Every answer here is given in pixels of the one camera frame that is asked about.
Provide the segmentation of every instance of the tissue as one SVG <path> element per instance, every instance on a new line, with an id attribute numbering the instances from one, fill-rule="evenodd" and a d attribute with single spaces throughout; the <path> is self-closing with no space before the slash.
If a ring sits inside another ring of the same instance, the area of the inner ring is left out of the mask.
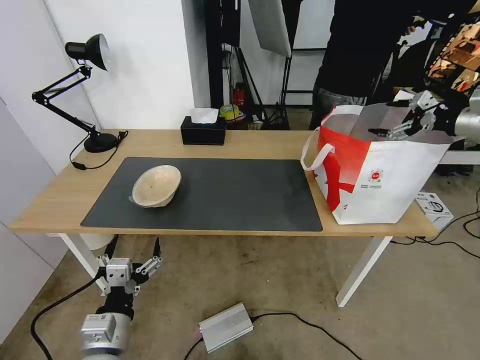
<path id="1" fill-rule="evenodd" d="M 194 124 L 215 124 L 219 115 L 218 109 L 193 108 L 190 111 L 191 122 Z"/>

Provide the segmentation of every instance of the gray pants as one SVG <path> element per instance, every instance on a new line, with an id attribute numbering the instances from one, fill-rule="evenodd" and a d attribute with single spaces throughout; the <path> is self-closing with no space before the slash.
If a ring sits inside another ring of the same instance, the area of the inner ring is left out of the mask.
<path id="1" fill-rule="evenodd" d="M 365 105 L 367 97 L 345 96 L 330 92 L 321 88 L 315 81 L 313 87 L 313 112 L 311 113 L 311 120 L 309 130 L 315 130 L 320 126 L 322 120 L 332 111 L 337 105 Z"/>

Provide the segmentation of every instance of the wooden table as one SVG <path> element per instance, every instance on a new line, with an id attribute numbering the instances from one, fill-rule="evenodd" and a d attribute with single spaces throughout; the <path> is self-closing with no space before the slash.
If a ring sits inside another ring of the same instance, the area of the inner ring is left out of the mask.
<path id="1" fill-rule="evenodd" d="M 117 130 L 106 130 L 113 134 Z M 81 171 L 67 166 L 10 228 L 17 233 L 55 233 L 68 245 L 91 276 L 97 273 L 97 259 L 79 234 L 152 235 L 248 235 L 373 237 L 336 297 L 345 306 L 357 287 L 394 236 L 434 236 L 437 231 L 413 203 L 396 224 L 338 225 L 311 173 L 306 173 L 310 190 L 323 225 L 321 232 L 223 231 L 184 229 L 138 229 L 83 227 L 80 225 L 122 161 L 127 157 L 218 158 L 218 159 L 299 159 L 309 131 L 227 131 L 224 146 L 183 145 L 178 130 L 130 130 L 111 161 L 100 169 Z M 109 153 L 82 151 L 75 160 L 87 166 L 101 164 Z M 311 163 L 315 144 L 309 152 Z M 99 281 L 101 288 L 105 283 Z"/>

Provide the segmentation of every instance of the small white box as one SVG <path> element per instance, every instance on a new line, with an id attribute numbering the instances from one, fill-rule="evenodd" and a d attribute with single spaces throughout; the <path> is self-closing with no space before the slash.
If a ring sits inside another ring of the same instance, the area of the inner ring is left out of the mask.
<path id="1" fill-rule="evenodd" d="M 454 218 L 450 210 L 434 192 L 419 192 L 415 200 L 438 231 L 447 226 Z"/>

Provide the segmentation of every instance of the lamp base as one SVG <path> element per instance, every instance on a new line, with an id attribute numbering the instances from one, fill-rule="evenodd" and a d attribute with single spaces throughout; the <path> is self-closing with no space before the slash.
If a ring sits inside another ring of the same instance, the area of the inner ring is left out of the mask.
<path id="1" fill-rule="evenodd" d="M 100 133 L 92 136 L 83 143 L 83 147 L 89 153 L 103 153 L 117 146 L 117 137 L 109 133 Z"/>

